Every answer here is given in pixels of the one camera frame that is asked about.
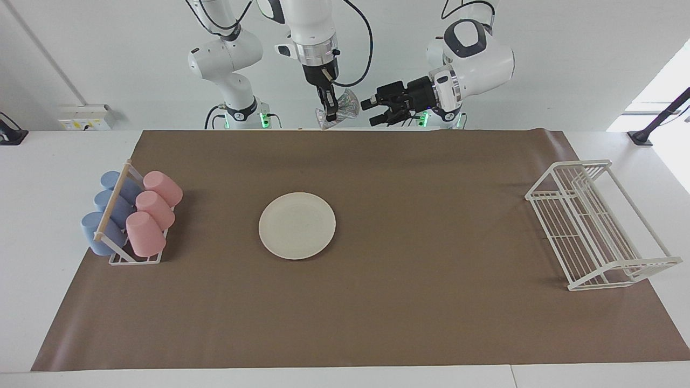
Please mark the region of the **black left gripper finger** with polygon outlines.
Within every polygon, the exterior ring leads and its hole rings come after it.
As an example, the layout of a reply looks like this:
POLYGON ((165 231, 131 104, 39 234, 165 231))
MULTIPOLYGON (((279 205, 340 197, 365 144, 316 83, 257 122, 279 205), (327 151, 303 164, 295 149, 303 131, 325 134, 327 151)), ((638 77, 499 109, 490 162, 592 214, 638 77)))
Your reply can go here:
POLYGON ((375 95, 360 102, 362 110, 385 106, 390 112, 408 111, 408 96, 403 81, 395 81, 377 88, 375 95))
POLYGON ((377 126, 380 124, 386 124, 391 126, 393 124, 402 123, 411 118, 411 111, 408 109, 393 109, 389 107, 384 113, 375 115, 369 119, 371 126, 377 126))

